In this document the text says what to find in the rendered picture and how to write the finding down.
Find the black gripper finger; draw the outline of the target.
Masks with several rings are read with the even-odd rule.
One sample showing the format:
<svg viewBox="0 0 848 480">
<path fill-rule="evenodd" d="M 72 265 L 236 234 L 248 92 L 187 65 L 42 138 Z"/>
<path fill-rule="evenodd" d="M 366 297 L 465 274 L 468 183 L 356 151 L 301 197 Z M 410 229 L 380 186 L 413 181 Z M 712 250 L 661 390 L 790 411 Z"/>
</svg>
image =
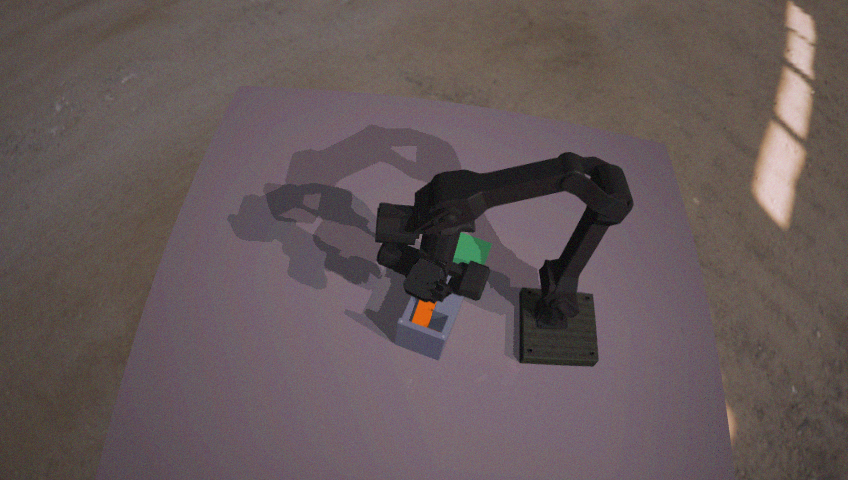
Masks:
<svg viewBox="0 0 848 480">
<path fill-rule="evenodd" d="M 407 249 L 410 249 L 410 250 L 412 250 L 412 251 L 415 251 L 415 252 L 419 252 L 419 249 L 416 249 L 416 248 L 411 247 L 411 246 L 408 246 L 408 245 L 407 245 L 407 247 L 406 247 L 406 248 L 407 248 Z M 402 275 L 404 275 L 405 277 L 407 277 L 407 276 L 408 276 L 408 274 L 409 274 L 409 272 L 410 272 L 410 270 L 411 270 L 411 268 L 412 268 L 412 266 L 410 265 L 407 271 L 402 270 L 402 269 L 400 269 L 400 268 L 393 269 L 393 271 L 394 271 L 394 272 L 397 272 L 397 273 L 399 273 L 399 274 L 402 274 Z"/>
<path fill-rule="evenodd" d="M 453 277 L 451 277 L 450 281 L 448 282 L 448 285 L 450 285 L 450 289 L 449 289 L 449 291 L 448 291 L 448 293 L 447 293 L 446 297 L 450 296 L 451 294 L 457 294 L 457 295 L 459 295 L 459 296 L 462 296 L 462 295 L 459 293 L 459 289 L 460 289 L 460 288 L 455 287 L 455 286 L 453 286 L 453 285 L 452 285 L 452 282 L 453 282 L 452 278 L 453 278 Z"/>
</svg>

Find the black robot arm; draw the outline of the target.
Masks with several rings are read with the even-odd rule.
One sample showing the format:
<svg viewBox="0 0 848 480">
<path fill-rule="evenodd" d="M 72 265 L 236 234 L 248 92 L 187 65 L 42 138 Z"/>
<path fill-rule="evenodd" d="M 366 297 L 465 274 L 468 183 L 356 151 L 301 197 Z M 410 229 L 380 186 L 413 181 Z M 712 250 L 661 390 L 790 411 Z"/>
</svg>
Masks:
<svg viewBox="0 0 848 480">
<path fill-rule="evenodd" d="M 567 329 L 567 319 L 579 313 L 581 271 L 608 227 L 621 223 L 634 206 L 617 165 L 566 152 L 495 172 L 442 172 L 415 192 L 414 206 L 379 203 L 375 242 L 415 245 L 422 234 L 429 251 L 447 254 L 457 247 L 461 232 L 476 231 L 475 219 L 488 208 L 561 191 L 585 202 L 586 210 L 561 256 L 546 259 L 539 269 L 542 298 L 535 302 L 534 313 L 538 329 Z M 416 255 L 403 287 L 408 295 L 435 304 L 450 289 L 449 269 L 426 257 Z"/>
</svg>

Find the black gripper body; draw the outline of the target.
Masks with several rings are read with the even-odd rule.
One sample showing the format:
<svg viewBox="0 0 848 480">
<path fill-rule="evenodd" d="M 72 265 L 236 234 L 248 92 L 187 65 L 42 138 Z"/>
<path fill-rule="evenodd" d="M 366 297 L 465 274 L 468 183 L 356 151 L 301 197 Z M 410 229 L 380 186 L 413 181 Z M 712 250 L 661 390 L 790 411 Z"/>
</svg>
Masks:
<svg viewBox="0 0 848 480">
<path fill-rule="evenodd" d="M 446 263 L 449 269 L 449 276 L 452 276 L 452 285 L 460 288 L 459 293 L 469 299 L 479 300 L 484 290 L 486 281 L 489 277 L 489 267 L 481 265 L 477 262 L 470 261 L 469 264 L 461 262 L 459 264 L 453 262 L 456 248 L 447 254 L 436 254 L 429 251 L 421 240 L 419 252 L 412 251 L 406 248 L 405 244 L 382 243 L 378 254 L 377 263 L 389 269 L 400 268 L 407 271 L 409 266 L 413 265 L 414 259 L 418 254 L 427 255 L 427 259 L 433 262 L 440 260 Z"/>
</svg>

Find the orange l-shaped part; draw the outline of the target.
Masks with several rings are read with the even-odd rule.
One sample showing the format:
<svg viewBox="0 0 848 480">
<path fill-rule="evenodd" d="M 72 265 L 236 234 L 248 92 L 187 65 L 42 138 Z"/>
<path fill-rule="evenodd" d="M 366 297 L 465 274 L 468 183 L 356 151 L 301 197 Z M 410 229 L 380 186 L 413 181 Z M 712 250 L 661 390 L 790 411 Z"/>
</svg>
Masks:
<svg viewBox="0 0 848 480">
<path fill-rule="evenodd" d="M 436 301 L 437 303 L 437 301 Z M 424 302 L 419 300 L 416 311 L 414 313 L 412 323 L 418 324 L 420 326 L 428 327 L 431 321 L 431 316 L 433 309 L 435 308 L 436 303 L 432 302 Z M 429 328 L 429 327 L 428 327 Z"/>
</svg>

